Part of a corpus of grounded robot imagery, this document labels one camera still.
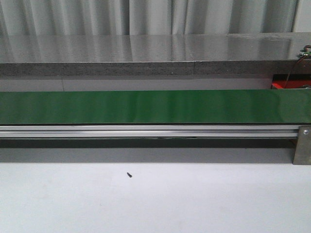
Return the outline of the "grey stone counter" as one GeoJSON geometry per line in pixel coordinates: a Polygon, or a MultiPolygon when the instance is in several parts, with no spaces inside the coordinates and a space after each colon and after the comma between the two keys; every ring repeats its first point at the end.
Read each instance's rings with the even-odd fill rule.
{"type": "Polygon", "coordinates": [[[14,35],[0,38],[2,76],[310,74],[310,33],[14,35]]]}

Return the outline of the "green conveyor belt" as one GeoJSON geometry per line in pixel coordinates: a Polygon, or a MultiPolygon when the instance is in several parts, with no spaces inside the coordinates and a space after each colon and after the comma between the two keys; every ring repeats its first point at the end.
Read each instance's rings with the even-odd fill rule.
{"type": "Polygon", "coordinates": [[[311,93],[298,89],[2,92],[13,124],[309,124],[311,93]]]}

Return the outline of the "red bin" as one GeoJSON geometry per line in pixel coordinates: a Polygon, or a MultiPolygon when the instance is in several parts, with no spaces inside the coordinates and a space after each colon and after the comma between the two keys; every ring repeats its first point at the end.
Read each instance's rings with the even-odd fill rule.
{"type": "Polygon", "coordinates": [[[273,76],[272,89],[310,89],[310,74],[291,74],[288,78],[286,74],[276,74],[273,76]]]}

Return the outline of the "green circuit board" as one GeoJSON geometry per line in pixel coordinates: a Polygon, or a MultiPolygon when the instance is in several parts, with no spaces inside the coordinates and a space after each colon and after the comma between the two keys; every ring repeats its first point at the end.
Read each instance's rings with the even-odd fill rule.
{"type": "Polygon", "coordinates": [[[310,59],[311,58],[311,49],[310,48],[304,48],[304,49],[300,50],[300,52],[298,53],[297,56],[310,59]]]}

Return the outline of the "grey curtain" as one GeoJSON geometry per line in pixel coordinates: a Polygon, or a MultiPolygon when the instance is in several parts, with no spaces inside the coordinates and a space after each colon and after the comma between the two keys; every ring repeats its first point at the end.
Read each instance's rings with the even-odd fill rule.
{"type": "Polygon", "coordinates": [[[296,0],[3,0],[1,35],[286,33],[296,0]]]}

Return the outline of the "aluminium conveyor rail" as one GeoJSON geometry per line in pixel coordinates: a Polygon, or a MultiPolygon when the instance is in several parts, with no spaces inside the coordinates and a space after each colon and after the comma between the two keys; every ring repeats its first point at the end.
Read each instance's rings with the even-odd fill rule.
{"type": "Polygon", "coordinates": [[[300,125],[55,125],[1,126],[2,138],[297,137],[300,125]]]}

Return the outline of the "steel conveyor bracket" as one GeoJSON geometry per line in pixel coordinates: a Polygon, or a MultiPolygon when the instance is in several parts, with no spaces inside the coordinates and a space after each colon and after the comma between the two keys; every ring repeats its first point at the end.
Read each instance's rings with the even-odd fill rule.
{"type": "Polygon", "coordinates": [[[293,159],[294,165],[311,164],[311,126],[300,126],[293,159]]]}

